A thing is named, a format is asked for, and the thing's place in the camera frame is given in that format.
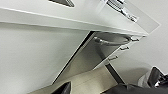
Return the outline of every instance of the white cabinet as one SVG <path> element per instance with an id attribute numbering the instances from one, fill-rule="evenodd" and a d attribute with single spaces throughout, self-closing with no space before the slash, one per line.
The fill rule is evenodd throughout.
<path id="1" fill-rule="evenodd" d="M 1 0 L 0 22 L 148 35 L 138 24 L 107 4 L 98 13 L 96 10 L 100 0 L 72 2 L 75 7 L 67 7 L 48 0 Z"/>
<path id="2" fill-rule="evenodd" d="M 51 85 L 88 33 L 0 23 L 0 94 Z"/>

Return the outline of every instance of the metal handle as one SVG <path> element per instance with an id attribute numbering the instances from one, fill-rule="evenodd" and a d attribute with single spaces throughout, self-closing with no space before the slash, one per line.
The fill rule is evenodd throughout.
<path id="1" fill-rule="evenodd" d="M 126 48 L 120 48 L 120 50 L 127 50 L 129 49 L 129 47 L 126 47 Z"/>
<path id="2" fill-rule="evenodd" d="M 111 61 L 111 60 L 114 60 L 114 59 L 117 59 L 117 58 L 118 58 L 118 56 L 115 56 L 113 58 L 108 58 L 108 60 Z"/>
<path id="3" fill-rule="evenodd" d="M 133 40 L 133 39 L 131 39 L 132 41 L 139 41 L 139 39 L 136 39 L 136 40 Z"/>
<path id="4" fill-rule="evenodd" d="M 98 37 L 94 37 L 94 41 L 101 44 L 101 45 L 106 45 L 106 46 L 119 46 L 119 45 L 124 45 L 127 44 L 131 41 L 130 37 L 125 37 L 127 39 L 127 41 L 123 41 L 123 42 L 110 42 L 107 40 L 103 40 L 101 38 Z"/>

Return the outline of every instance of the white panel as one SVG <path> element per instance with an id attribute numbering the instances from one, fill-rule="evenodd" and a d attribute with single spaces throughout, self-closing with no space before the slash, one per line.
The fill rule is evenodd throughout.
<path id="1" fill-rule="evenodd" d="M 0 23 L 0 94 L 51 85 L 88 32 Z"/>
<path id="2" fill-rule="evenodd" d="M 137 32 L 147 34 L 139 25 L 136 23 L 131 22 L 126 17 L 124 17 L 121 13 L 116 12 L 108 5 L 105 5 L 100 13 L 97 13 L 97 7 L 100 3 L 99 0 L 73 0 L 75 7 L 66 7 L 48 0 L 1 0 L 0 1 L 0 8 L 1 9 L 9 9 L 15 12 L 24 13 L 24 15 L 42 15 L 45 17 L 50 17 L 50 19 L 64 19 L 68 21 L 75 21 L 85 23 L 85 24 L 92 24 L 95 25 L 92 30 L 104 30 L 104 31 L 111 31 L 113 28 L 127 30 L 129 32 Z M 37 17 L 33 18 L 26 17 L 25 19 L 34 19 L 32 23 L 36 23 L 37 20 L 41 22 L 41 19 L 37 19 Z M 8 18 L 8 22 L 13 22 L 13 19 Z"/>

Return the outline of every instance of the white wall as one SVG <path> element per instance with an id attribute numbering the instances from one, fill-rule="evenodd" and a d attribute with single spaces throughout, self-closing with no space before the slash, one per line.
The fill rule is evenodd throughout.
<path id="1" fill-rule="evenodd" d="M 126 82 L 136 81 L 138 77 L 150 69 L 149 65 L 157 66 L 162 72 L 168 74 L 168 1 L 130 1 L 159 22 L 161 26 L 113 61 L 114 67 L 122 77 L 125 77 Z"/>
<path id="2" fill-rule="evenodd" d="M 0 23 L 0 94 L 51 85 L 88 32 Z"/>

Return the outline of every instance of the cabinet door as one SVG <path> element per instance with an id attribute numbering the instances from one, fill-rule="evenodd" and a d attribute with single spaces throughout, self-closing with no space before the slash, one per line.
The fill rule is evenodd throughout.
<path id="1" fill-rule="evenodd" d="M 51 85 L 88 33 L 0 23 L 0 94 Z"/>

